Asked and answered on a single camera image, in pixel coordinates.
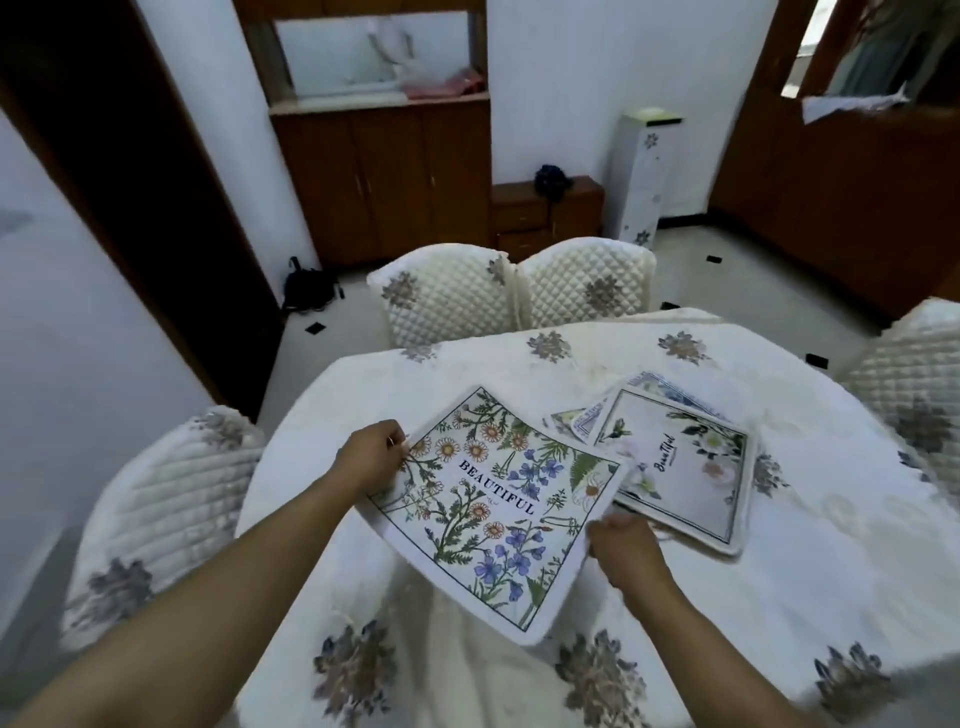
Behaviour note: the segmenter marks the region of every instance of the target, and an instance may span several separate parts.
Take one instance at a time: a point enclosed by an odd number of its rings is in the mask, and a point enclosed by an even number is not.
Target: chair backrest
[[[265,445],[246,417],[216,406],[125,465],[84,527],[61,646],[93,644],[229,544]]]
[[[543,328],[644,313],[657,259],[632,243],[576,237],[516,267],[520,323]]]
[[[516,331],[507,254],[459,243],[419,248],[367,276],[396,347]]]
[[[960,303],[927,299],[837,376],[960,497]]]

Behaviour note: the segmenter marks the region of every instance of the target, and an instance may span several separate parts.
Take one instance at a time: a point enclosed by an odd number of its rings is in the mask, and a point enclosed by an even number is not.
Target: chair
[[[395,347],[516,331],[514,266],[489,248],[419,248],[367,276]]]
[[[960,303],[927,299],[885,330],[837,381],[960,497]]]
[[[84,527],[60,623],[80,650],[233,540],[266,437],[211,407],[125,465]]]
[[[516,267],[521,326],[544,328],[647,311],[657,259],[632,243],[577,237]]]

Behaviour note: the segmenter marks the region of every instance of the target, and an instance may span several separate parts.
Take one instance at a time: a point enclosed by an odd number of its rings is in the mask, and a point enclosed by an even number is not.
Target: tall narrow white cabinet
[[[663,109],[636,109],[621,117],[607,181],[603,220],[607,237],[637,245],[653,242],[683,122]]]

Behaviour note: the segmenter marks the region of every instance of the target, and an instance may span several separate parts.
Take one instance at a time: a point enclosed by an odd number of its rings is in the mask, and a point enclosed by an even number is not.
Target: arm
[[[12,726],[212,726],[253,672],[341,518],[396,474],[402,441],[393,420],[354,432],[326,475],[110,630]]]
[[[590,552],[643,625],[699,728],[810,728],[805,716],[680,591],[640,516],[588,525]]]

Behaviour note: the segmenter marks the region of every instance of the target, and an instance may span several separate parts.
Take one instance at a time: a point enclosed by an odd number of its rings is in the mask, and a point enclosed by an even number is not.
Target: white tablecloth
[[[238,532],[322,474],[358,427],[393,417],[413,430],[471,384],[546,415],[592,403],[639,370],[762,439],[743,555],[662,546],[690,600],[780,690],[819,698],[820,680],[839,704],[844,688],[833,684],[868,675],[871,699],[883,701],[880,673],[960,651],[960,520],[936,486],[827,376],[693,309],[341,359],[277,430]],[[851,655],[857,643],[863,655]],[[248,728],[350,725],[354,714],[359,725],[458,728],[689,721],[592,560],[548,638],[524,650],[434,592],[353,512],[238,707]]]

